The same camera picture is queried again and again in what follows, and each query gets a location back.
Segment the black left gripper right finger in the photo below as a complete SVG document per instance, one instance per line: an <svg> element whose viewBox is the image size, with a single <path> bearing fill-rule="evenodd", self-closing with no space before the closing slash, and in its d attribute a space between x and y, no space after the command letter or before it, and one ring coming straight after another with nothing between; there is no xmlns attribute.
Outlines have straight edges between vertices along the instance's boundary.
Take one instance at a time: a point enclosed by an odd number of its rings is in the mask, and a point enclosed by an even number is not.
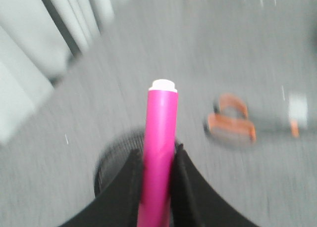
<svg viewBox="0 0 317 227"><path fill-rule="evenodd" d="M184 145L175 144L170 178L174 227L256 227L204 179Z"/></svg>

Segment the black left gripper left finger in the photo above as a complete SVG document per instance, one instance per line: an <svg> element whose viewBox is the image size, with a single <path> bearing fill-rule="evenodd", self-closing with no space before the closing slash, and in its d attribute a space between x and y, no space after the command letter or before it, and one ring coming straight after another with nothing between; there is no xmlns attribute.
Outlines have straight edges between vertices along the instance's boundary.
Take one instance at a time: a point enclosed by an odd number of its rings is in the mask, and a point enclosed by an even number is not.
<svg viewBox="0 0 317 227"><path fill-rule="evenodd" d="M139 150L130 152L122 169L91 204L63 227L135 227L141 197L143 162Z"/></svg>

